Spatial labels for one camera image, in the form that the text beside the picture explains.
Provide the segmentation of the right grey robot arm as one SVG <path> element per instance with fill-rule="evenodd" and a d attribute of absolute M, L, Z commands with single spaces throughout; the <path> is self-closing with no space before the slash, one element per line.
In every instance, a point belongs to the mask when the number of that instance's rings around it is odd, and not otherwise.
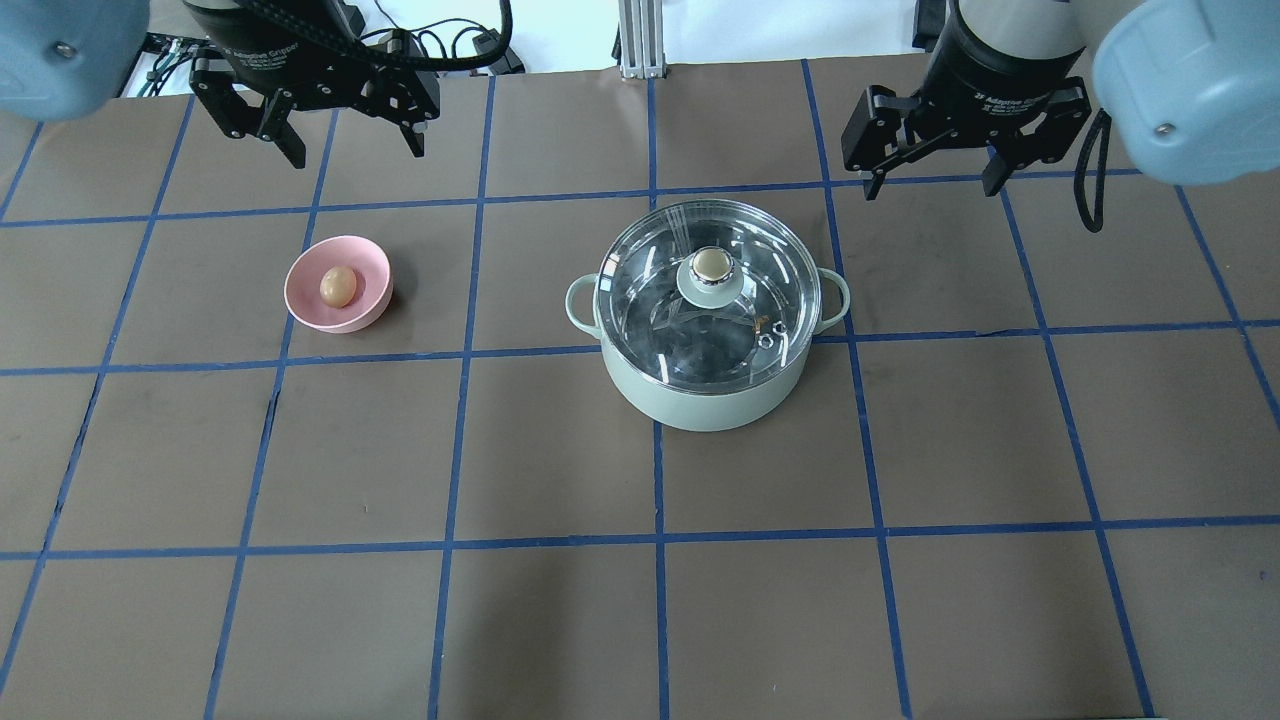
<path fill-rule="evenodd" d="M 940 150 L 992 150 L 986 195 L 1064 159 L 1101 117 L 1142 173 L 1217 184 L 1277 168 L 1275 1 L 946 1 L 922 86 L 873 85 L 841 137 L 874 199 Z"/>

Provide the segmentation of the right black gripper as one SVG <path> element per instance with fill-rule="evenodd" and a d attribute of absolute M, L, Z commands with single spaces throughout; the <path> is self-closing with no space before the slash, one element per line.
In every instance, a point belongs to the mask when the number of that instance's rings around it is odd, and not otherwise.
<path fill-rule="evenodd" d="M 1061 160 L 1089 119 L 1084 79 L 1069 74 L 1084 46 L 1070 1 L 947 1 L 915 95 L 870 86 L 859 97 L 841 133 L 845 169 L 874 200 L 899 167 L 982 149 L 989 132 L 979 126 L 1032 114 L 1039 123 L 1029 132 L 1001 131 L 991 142 L 982 184 L 986 197 L 997 195 L 1015 170 Z"/>

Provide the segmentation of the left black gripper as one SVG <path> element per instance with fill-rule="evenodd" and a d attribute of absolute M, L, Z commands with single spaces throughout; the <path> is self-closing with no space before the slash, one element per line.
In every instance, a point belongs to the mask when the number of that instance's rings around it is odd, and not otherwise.
<path fill-rule="evenodd" d="M 206 33 L 192 90 L 228 138 L 273 143 L 296 169 L 306 146 L 292 111 L 351 108 L 396 124 L 415 158 L 425 158 L 428 123 L 442 114 L 438 76 L 338 53 L 237 1 L 186 1 Z"/>

